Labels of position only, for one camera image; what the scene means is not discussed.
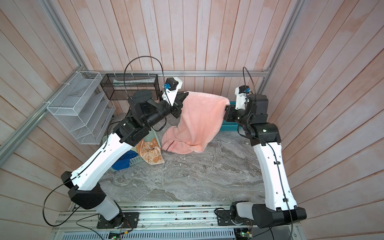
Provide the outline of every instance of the patterned towel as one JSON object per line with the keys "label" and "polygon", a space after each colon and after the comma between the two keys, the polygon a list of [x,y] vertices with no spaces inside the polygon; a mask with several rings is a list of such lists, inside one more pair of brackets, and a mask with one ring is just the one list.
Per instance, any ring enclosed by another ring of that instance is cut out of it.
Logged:
{"label": "patterned towel", "polygon": [[144,142],[144,139],[142,139],[136,145],[136,148],[140,157],[142,157],[148,164],[154,165],[164,163],[156,138],[152,138],[152,142]]}

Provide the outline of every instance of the pink towel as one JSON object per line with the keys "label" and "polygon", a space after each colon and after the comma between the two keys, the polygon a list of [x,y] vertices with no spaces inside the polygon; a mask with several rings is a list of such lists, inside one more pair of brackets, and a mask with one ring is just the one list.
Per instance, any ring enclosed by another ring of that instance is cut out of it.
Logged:
{"label": "pink towel", "polygon": [[228,98],[189,92],[179,125],[170,127],[161,139],[162,149],[178,154],[204,151],[220,130],[226,105]]}

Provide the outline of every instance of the marble table surface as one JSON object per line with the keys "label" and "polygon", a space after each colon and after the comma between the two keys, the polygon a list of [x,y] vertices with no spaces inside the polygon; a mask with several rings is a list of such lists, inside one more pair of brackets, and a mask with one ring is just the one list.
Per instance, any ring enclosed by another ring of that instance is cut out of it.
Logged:
{"label": "marble table surface", "polygon": [[[166,127],[157,133],[159,139],[178,121],[168,117]],[[162,156],[164,164],[143,161],[120,171],[108,170],[99,183],[117,202],[264,201],[256,154],[249,140],[237,132],[219,132],[202,153],[181,155],[162,150]]]}

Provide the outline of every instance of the pink wooden wall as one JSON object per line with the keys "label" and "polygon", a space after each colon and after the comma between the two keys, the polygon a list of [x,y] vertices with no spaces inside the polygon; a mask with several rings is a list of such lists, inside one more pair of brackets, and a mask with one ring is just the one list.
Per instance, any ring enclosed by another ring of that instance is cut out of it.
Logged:
{"label": "pink wooden wall", "polygon": [[264,91],[308,239],[384,239],[384,1],[308,1]]}
{"label": "pink wooden wall", "polygon": [[[0,1],[0,144],[77,68],[77,63],[37,0]],[[60,185],[63,171],[88,159],[94,146],[80,145],[48,115],[0,169],[2,239],[46,239],[51,232],[41,207]],[[54,223],[71,203],[67,189],[47,201]]]}
{"label": "pink wooden wall", "polygon": [[[90,70],[151,55],[164,70],[266,69],[297,0],[52,0]],[[160,70],[149,58],[128,70]],[[235,98],[240,77],[182,78],[183,89]],[[254,78],[256,88],[261,78]],[[114,101],[117,112],[126,101]]]}

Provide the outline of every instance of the black wire mesh basket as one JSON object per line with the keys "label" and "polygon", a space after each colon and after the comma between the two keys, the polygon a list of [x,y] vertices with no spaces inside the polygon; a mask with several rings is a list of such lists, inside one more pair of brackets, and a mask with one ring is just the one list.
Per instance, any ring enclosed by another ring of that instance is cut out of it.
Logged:
{"label": "black wire mesh basket", "polygon": [[124,78],[123,73],[107,73],[100,85],[109,100],[126,100],[139,89],[150,90],[153,100],[160,96],[157,74],[126,73]]}

